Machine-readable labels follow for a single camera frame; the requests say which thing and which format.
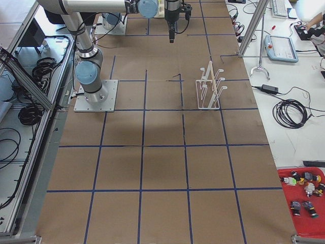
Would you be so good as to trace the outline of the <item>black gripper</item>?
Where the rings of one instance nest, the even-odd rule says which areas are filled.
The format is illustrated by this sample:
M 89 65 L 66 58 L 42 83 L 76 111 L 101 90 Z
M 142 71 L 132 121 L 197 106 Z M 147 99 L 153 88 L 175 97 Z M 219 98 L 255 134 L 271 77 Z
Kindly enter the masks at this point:
M 175 40 L 175 23 L 179 19 L 182 6 L 181 0 L 164 0 L 164 17 L 169 27 L 169 42 Z

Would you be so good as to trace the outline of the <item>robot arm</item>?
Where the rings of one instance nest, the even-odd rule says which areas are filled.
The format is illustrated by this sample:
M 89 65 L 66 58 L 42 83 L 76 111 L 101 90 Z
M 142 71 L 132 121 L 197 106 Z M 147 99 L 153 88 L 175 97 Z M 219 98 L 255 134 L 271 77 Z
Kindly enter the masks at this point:
M 121 22 L 121 13 L 102 13 L 102 26 L 111 29 Z
M 38 1 L 47 11 L 59 14 L 68 31 L 75 38 L 82 62 L 75 68 L 75 75 L 84 90 L 88 103 L 99 103 L 107 99 L 109 92 L 100 79 L 103 55 L 95 47 L 86 32 L 81 13 L 141 14 L 153 18 L 159 10 L 158 1 Z

